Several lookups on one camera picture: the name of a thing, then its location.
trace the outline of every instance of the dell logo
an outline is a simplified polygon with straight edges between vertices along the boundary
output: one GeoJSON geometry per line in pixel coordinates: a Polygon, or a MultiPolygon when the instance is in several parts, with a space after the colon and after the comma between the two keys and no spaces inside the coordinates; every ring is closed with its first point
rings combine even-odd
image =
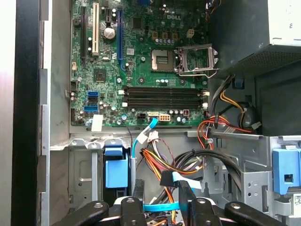
{"type": "Polygon", "coordinates": [[[168,20],[181,20],[180,16],[167,15],[168,20]]]}

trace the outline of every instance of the screw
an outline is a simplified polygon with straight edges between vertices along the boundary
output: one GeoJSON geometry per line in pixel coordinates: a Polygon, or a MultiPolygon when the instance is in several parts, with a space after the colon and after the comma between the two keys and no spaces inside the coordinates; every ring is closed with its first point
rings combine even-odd
{"type": "Polygon", "coordinates": [[[238,210],[240,209],[240,205],[236,204],[236,203],[232,203],[231,207],[233,207],[234,209],[238,210]]]}
{"type": "Polygon", "coordinates": [[[198,199],[198,202],[201,203],[201,204],[204,204],[206,202],[205,199],[198,199]]]}
{"type": "Polygon", "coordinates": [[[134,200],[134,199],[131,199],[131,198],[129,198],[129,199],[127,200],[127,202],[128,202],[128,203],[132,203],[132,202],[135,202],[135,200],[134,200]]]}
{"type": "Polygon", "coordinates": [[[103,205],[100,203],[100,202],[98,202],[98,203],[96,203],[95,205],[94,205],[94,208],[101,208],[103,205]]]}

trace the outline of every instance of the motherboard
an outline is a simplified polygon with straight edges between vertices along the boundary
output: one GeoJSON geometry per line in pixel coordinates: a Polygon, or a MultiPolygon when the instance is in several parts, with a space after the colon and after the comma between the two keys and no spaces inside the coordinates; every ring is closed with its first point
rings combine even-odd
{"type": "Polygon", "coordinates": [[[215,55],[203,0],[74,0],[70,119],[91,126],[194,126],[215,55]]]}

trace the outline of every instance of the power supply grille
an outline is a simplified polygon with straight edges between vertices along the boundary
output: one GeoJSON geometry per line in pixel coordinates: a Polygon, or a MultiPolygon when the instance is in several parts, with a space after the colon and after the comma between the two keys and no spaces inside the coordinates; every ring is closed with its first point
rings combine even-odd
{"type": "Polygon", "coordinates": [[[227,71],[258,76],[299,60],[301,53],[262,51],[241,60],[227,71]]]}

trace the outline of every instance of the white pci slot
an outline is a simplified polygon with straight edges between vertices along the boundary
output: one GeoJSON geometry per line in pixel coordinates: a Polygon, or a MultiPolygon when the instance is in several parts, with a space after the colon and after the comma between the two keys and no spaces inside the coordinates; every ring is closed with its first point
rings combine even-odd
{"type": "Polygon", "coordinates": [[[98,36],[99,36],[99,3],[93,3],[93,42],[92,55],[98,56],[98,36]]]}

